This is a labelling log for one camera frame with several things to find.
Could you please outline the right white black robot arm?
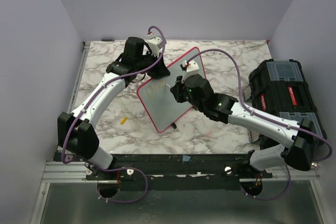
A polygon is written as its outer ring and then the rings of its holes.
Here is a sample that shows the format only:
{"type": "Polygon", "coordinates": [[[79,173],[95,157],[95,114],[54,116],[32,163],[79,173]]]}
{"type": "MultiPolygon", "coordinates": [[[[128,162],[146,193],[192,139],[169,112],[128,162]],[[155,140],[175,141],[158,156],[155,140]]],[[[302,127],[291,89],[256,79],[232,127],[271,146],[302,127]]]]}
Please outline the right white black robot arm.
{"type": "Polygon", "coordinates": [[[170,88],[178,103],[188,102],[207,118],[256,131],[278,144],[249,154],[241,165],[249,178],[271,167],[288,165],[300,171],[309,171],[317,148],[313,122],[302,118],[300,122],[286,120],[239,102],[226,94],[215,93],[209,81],[199,74],[183,79],[178,76],[170,88]]]}

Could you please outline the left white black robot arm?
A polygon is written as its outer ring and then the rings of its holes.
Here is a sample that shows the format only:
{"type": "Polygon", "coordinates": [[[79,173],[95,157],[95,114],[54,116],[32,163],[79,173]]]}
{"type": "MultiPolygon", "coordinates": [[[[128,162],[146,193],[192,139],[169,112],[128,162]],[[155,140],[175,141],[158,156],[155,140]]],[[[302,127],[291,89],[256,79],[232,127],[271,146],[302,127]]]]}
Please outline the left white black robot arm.
{"type": "Polygon", "coordinates": [[[104,179],[116,175],[113,157],[99,145],[95,127],[104,111],[138,74],[144,73],[153,79],[170,75],[163,61],[166,40],[148,34],[145,41],[129,37],[123,52],[110,63],[103,79],[87,99],[70,113],[63,112],[57,119],[58,145],[61,147],[61,160],[71,162],[66,152],[71,152],[98,166],[98,173],[104,179]]]}

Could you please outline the pink framed whiteboard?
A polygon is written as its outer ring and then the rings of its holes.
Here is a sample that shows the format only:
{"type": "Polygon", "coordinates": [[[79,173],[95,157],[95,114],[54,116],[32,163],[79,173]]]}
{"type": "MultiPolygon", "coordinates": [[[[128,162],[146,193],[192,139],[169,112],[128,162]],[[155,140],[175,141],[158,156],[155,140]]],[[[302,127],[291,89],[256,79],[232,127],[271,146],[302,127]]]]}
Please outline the pink framed whiteboard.
{"type": "Polygon", "coordinates": [[[192,105],[188,102],[177,103],[166,84],[174,86],[176,77],[184,74],[180,65],[198,52],[198,47],[191,48],[167,66],[170,76],[161,79],[149,79],[141,84],[136,91],[146,113],[159,133],[167,130],[192,108],[192,105]]]}

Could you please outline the yellow marker cap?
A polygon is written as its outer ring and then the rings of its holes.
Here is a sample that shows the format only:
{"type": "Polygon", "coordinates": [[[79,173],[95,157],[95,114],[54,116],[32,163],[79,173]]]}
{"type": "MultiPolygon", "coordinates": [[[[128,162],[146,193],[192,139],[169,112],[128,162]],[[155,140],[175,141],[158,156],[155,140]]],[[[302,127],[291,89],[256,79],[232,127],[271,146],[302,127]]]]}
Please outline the yellow marker cap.
{"type": "Polygon", "coordinates": [[[125,116],[125,117],[120,121],[120,124],[123,125],[123,124],[126,122],[127,119],[128,119],[128,118],[125,116]]]}

